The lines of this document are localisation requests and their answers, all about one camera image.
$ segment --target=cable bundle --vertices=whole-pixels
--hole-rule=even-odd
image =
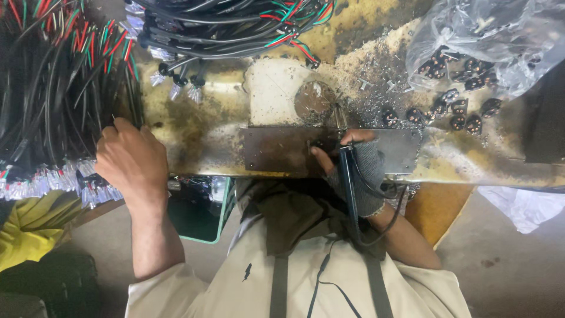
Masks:
[[[0,197],[74,190],[91,207],[121,198],[94,173],[92,158],[122,90],[134,123],[143,121],[128,32],[114,21],[102,28],[87,21],[82,1],[7,3],[0,18]]]
[[[325,24],[333,15],[334,0],[136,0],[127,9],[145,10],[145,23],[138,29],[138,42],[150,47],[162,63],[152,76],[155,86],[167,76],[180,88],[190,84],[189,94],[199,102],[198,90],[205,83],[206,62],[243,58],[265,53],[281,45],[300,49],[306,66],[317,68],[320,59],[298,37]],[[187,78],[189,68],[197,65],[195,75]]]

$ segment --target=right hand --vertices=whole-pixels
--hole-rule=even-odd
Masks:
[[[102,131],[97,144],[96,172],[136,208],[155,211],[167,206],[167,150],[146,126],[137,130],[127,119]]]
[[[371,130],[349,129],[345,133],[345,136],[341,139],[340,144],[345,146],[346,144],[353,141],[366,143],[374,139],[375,133]],[[335,169],[335,165],[325,151],[318,147],[311,147],[310,152],[316,157],[316,160],[318,161],[322,169],[324,169],[326,175],[329,175],[333,171],[333,169]]]

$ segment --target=dirty workbench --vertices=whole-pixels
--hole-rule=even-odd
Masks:
[[[303,57],[291,48],[216,62],[207,74],[200,105],[186,94],[171,102],[170,79],[157,87],[149,84],[157,62],[140,66],[145,118],[167,147],[171,173],[292,177],[246,171],[240,129],[308,126],[294,111],[294,95],[312,80],[342,94],[353,127],[383,127],[384,108],[394,108],[401,119],[411,107],[429,109],[436,94],[405,92],[409,88],[405,56],[419,18],[431,3],[340,0],[329,24],[301,36],[323,61],[317,71],[306,69]],[[360,90],[359,78],[373,86]],[[388,81],[394,84],[392,89]],[[477,111],[489,97],[487,90],[461,94],[469,98],[469,112]],[[525,98],[506,103],[499,116],[484,120],[481,136],[450,130],[448,118],[436,120],[423,130],[415,171],[391,177],[410,182],[564,185],[564,166],[524,163],[522,132],[528,109]]]

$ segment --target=wooden board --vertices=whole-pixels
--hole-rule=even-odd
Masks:
[[[471,184],[422,183],[406,205],[405,217],[435,248],[474,189]]]

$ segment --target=concrete floor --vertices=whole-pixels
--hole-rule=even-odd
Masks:
[[[474,317],[565,316],[565,213],[529,234],[471,195],[437,248]]]
[[[222,236],[214,245],[181,239],[186,261],[195,274],[211,282],[224,262],[241,213],[235,208]],[[61,246],[94,257],[104,309],[101,317],[123,317],[128,285],[135,282],[132,265],[131,218],[125,205],[72,232],[72,240]]]
[[[210,282],[238,227],[234,211],[216,245],[182,240],[196,275]],[[103,317],[123,317],[134,281],[131,220],[118,208],[78,229],[65,248],[91,254],[98,269]],[[480,194],[471,196],[437,252],[459,278],[474,317],[563,317],[565,312],[565,213],[524,235]]]

